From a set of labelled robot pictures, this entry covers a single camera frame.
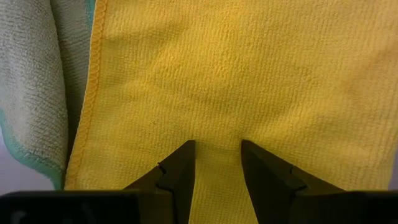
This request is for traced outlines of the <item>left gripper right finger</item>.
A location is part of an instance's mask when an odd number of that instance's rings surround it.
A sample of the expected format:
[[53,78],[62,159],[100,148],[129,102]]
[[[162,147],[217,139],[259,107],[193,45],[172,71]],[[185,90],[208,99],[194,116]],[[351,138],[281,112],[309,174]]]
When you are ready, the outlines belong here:
[[344,190],[241,141],[244,180],[259,224],[305,224],[322,220],[317,205]]

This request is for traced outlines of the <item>pale green microfiber towel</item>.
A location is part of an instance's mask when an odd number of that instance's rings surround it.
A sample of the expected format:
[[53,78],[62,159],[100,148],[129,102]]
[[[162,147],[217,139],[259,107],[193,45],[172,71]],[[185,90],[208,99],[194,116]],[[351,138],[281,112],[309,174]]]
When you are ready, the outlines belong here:
[[0,195],[63,187],[95,2],[0,0]]

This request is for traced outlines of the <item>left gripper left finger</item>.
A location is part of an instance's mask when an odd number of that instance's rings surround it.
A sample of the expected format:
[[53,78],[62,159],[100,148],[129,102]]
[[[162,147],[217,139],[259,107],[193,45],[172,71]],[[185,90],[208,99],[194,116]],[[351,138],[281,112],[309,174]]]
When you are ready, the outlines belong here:
[[130,224],[188,224],[195,186],[195,141],[188,140],[126,187],[137,218]]

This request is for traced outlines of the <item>yellow microfiber towel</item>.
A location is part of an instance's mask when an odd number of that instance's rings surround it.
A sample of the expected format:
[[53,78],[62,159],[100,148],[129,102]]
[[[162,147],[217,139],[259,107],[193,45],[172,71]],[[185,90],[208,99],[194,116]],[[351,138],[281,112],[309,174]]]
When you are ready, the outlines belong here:
[[398,148],[398,0],[96,0],[67,190],[197,143],[191,224],[256,224],[240,142],[345,190]]

